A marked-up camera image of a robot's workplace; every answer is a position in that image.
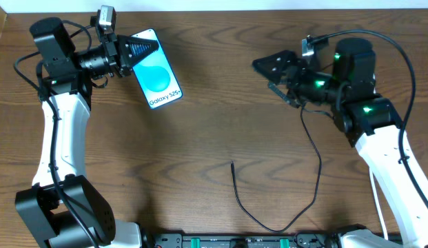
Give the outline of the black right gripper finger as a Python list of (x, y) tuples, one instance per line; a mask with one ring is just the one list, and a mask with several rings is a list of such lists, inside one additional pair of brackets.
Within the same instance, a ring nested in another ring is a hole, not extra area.
[(269, 82), (267, 86), (273, 93), (275, 93), (284, 102), (286, 102), (286, 104), (295, 108), (300, 107), (300, 101), (296, 98), (296, 96), (292, 92), (288, 91), (287, 93), (283, 93), (280, 89), (278, 89), (277, 85), (273, 82)]
[(252, 62), (252, 67), (276, 85), (291, 83), (299, 73), (298, 57), (289, 50), (256, 59)]

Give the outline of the blue Galaxy smartphone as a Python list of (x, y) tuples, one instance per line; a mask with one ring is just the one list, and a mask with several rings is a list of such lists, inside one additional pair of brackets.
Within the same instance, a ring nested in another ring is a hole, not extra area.
[(176, 101), (183, 96), (172, 67), (163, 51), (159, 38), (153, 29), (144, 30), (133, 37), (158, 42), (159, 48), (151, 55), (138, 62), (134, 74), (151, 109)]

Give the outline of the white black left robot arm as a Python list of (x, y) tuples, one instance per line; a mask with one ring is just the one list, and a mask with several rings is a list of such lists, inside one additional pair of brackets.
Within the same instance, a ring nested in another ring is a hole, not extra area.
[(156, 52), (156, 39), (114, 33), (115, 20), (91, 18), (100, 44), (77, 51), (66, 21), (49, 17), (30, 26), (41, 60), (37, 91), (45, 117), (41, 160), (32, 186), (15, 207), (40, 247), (155, 247), (139, 224), (117, 220), (85, 170), (85, 132), (98, 79), (129, 76)]

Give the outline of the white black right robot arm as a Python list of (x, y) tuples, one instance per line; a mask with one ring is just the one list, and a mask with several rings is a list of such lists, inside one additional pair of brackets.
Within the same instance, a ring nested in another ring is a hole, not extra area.
[(411, 150), (404, 120), (376, 91), (373, 45), (356, 37), (340, 40), (332, 72), (326, 74), (316, 55), (327, 39), (306, 38), (302, 43), (302, 56), (283, 50), (254, 60), (252, 66), (292, 107), (330, 106), (335, 126), (376, 177), (403, 247), (428, 247), (428, 179)]

